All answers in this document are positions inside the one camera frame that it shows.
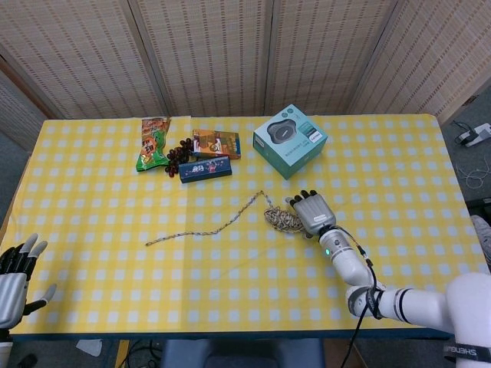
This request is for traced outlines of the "grey black left robot hand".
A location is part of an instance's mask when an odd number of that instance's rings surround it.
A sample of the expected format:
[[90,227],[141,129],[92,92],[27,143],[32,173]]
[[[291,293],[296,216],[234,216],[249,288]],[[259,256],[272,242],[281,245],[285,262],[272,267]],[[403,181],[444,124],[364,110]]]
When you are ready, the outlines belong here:
[[57,285],[51,284],[37,300],[27,302],[28,286],[47,241],[31,234],[23,243],[1,253],[1,331],[16,327],[24,316],[45,307],[53,298]]

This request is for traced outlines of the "grey black right robot hand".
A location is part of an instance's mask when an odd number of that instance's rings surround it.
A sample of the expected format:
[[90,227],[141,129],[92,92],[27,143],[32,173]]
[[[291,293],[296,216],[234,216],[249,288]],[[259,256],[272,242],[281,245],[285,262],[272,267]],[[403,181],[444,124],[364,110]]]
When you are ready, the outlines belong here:
[[302,190],[300,194],[286,197],[298,216],[307,238],[319,236],[336,225],[336,218],[324,197],[315,190]]

